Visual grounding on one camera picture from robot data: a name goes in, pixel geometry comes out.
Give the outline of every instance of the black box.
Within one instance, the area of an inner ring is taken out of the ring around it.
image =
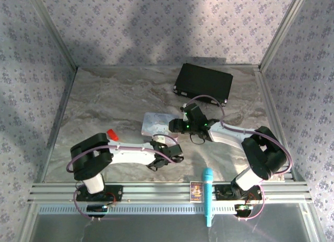
[[[186,63],[183,64],[177,77],[174,93],[187,98],[205,94],[217,99],[221,105],[225,105],[229,99],[232,80],[231,74]],[[216,104],[209,98],[198,100]]]

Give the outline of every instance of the marble table surface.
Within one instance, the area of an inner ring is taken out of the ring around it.
[[[233,78],[225,122],[244,128],[268,126],[259,88],[251,68],[211,67]],[[99,132],[113,129],[120,142],[142,143],[141,125],[146,112],[182,117],[180,106],[188,98],[172,88],[180,67],[79,68],[70,93],[61,128],[47,169],[46,182],[73,182],[66,172],[70,148]],[[197,102],[208,118],[220,118],[217,106]],[[248,164],[243,151],[221,143],[191,143],[178,138],[184,161],[152,172],[144,165],[115,164],[103,171],[108,182],[188,182],[201,180],[203,168],[211,167],[214,180],[231,181]]]

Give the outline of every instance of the patterned wall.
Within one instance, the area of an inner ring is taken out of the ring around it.
[[[266,70],[297,169],[334,241],[334,0],[307,0]]]
[[[29,0],[1,0],[0,241],[13,241],[72,71]]]
[[[291,0],[44,0],[79,66],[259,64]]]

